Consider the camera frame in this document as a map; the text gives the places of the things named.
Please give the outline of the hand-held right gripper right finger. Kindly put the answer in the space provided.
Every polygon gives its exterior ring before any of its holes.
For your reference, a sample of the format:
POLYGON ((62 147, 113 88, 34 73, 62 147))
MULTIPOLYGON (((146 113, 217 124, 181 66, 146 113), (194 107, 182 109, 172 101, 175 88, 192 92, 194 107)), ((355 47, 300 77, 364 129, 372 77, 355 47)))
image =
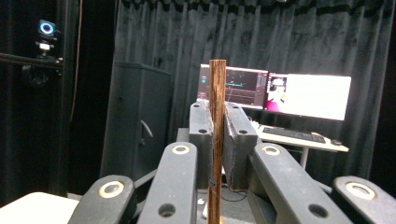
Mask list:
POLYGON ((245 111, 232 103, 225 105, 222 166, 230 190, 248 188, 248 155, 258 142, 258 135, 245 111))

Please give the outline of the black metal frame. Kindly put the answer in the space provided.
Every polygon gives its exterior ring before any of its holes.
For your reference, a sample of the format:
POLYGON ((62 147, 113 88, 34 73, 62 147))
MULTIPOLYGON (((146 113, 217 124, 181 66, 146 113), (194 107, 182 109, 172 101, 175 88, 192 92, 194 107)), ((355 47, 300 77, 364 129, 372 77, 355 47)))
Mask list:
POLYGON ((0 0, 0 203, 63 195, 78 0, 0 0))

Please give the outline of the computer monitor dark screen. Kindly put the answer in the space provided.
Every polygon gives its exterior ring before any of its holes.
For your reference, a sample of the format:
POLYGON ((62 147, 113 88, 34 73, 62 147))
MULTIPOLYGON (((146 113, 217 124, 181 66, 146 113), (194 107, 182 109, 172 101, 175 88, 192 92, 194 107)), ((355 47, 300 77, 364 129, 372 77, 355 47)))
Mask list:
MULTIPOLYGON (((197 101, 209 100, 209 64, 201 64, 197 101)), ((262 109, 268 71, 226 66, 225 101, 262 109)))

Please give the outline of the computer monitor bright screen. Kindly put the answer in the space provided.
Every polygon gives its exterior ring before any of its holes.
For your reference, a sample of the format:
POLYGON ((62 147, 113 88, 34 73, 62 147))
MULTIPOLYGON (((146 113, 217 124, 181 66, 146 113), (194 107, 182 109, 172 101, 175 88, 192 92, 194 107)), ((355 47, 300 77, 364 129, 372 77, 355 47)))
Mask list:
POLYGON ((344 120, 351 77, 269 75, 264 109, 288 115, 344 120))

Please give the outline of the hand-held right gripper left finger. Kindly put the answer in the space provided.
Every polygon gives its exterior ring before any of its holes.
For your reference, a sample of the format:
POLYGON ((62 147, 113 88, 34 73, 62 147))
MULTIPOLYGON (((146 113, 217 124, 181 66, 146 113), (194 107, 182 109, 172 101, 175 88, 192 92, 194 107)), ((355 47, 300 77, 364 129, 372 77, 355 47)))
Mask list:
POLYGON ((188 128, 179 128, 178 142, 189 142, 197 147, 196 187, 207 189, 212 167, 213 122, 207 103, 201 101, 190 107, 188 128))

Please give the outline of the black cabinet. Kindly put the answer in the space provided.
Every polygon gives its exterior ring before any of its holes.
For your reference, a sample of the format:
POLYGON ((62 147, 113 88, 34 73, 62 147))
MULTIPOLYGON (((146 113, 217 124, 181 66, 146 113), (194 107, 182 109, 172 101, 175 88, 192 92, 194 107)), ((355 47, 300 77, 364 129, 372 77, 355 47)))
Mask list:
POLYGON ((158 167, 167 145, 172 79, 142 63, 114 63, 100 175, 136 181, 158 167))

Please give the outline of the desk with white frame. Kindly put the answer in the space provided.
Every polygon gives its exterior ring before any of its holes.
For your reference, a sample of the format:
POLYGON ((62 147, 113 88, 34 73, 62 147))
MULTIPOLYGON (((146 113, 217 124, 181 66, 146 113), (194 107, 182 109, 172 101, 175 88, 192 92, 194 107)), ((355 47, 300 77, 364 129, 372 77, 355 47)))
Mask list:
POLYGON ((318 149, 318 150, 324 150, 324 151, 330 151, 330 152, 348 152, 349 151, 349 148, 345 147, 343 145, 341 145, 341 146, 332 145, 331 139, 329 139, 319 133, 312 133, 312 134, 323 136, 325 139, 325 143, 317 143, 317 142, 306 141, 306 140, 301 140, 301 139, 296 139, 296 138, 291 138, 291 137, 286 137, 286 136, 281 136, 281 135, 276 135, 276 134, 264 133, 262 131, 264 127, 273 128, 273 126, 262 125, 262 124, 258 123, 257 121, 251 121, 250 124, 252 125, 252 127, 256 131, 257 135, 260 137, 260 139, 263 142, 270 142, 270 143, 276 143, 276 144, 283 144, 283 145, 287 145, 287 146, 301 147, 302 155, 301 155, 301 159, 300 159, 300 164, 303 168, 306 167, 307 158, 308 158, 310 149, 318 149))

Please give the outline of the black keyboard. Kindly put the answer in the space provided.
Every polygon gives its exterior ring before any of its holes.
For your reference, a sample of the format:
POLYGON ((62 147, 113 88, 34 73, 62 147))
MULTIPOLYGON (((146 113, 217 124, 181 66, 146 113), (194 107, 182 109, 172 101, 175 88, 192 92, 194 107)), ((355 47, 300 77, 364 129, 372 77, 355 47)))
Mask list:
POLYGON ((264 127, 262 131, 264 133, 276 134, 276 135, 281 135, 281 136, 286 136, 286 137, 291 137, 306 141, 312 141, 317 143, 325 143, 325 139, 323 136, 315 135, 312 133, 302 133, 294 130, 281 129, 281 128, 267 128, 267 127, 264 127))

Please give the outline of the wooden chopstick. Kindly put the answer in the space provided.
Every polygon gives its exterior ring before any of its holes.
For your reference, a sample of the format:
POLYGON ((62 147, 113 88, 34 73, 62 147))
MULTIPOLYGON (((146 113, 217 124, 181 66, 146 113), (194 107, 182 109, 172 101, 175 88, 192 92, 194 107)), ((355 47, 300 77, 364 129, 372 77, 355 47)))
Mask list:
POLYGON ((209 61, 209 109, 213 122, 212 169, 209 182, 207 223, 220 224, 221 156, 223 150, 226 61, 209 61))

